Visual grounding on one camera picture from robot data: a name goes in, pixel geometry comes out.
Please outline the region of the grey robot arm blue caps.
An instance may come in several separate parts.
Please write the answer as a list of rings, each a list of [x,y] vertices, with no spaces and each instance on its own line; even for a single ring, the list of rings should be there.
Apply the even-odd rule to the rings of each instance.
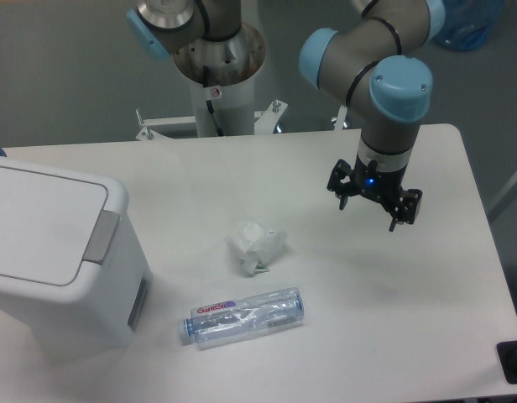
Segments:
[[[298,61],[313,87],[363,120],[355,162],[339,160],[327,188],[341,206],[361,196],[378,203],[393,226],[411,224],[422,193],[404,189],[402,180],[433,87],[430,69],[412,52],[442,28],[445,8],[440,1],[361,1],[357,7],[356,28],[345,34],[318,29]],[[228,89],[256,76],[265,57],[239,1],[141,1],[126,19],[152,58],[171,58],[196,86],[200,136],[253,133],[253,98],[227,97]]]

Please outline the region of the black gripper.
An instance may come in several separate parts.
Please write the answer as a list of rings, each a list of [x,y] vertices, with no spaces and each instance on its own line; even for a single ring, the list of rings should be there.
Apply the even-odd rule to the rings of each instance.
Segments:
[[[397,225],[415,223],[423,196],[420,189],[402,190],[404,175],[405,168],[393,172],[370,169],[359,157],[356,158],[353,170],[347,161],[339,159],[332,169],[326,188],[339,200],[340,210],[355,195],[381,204],[391,214],[389,231],[393,232]]]

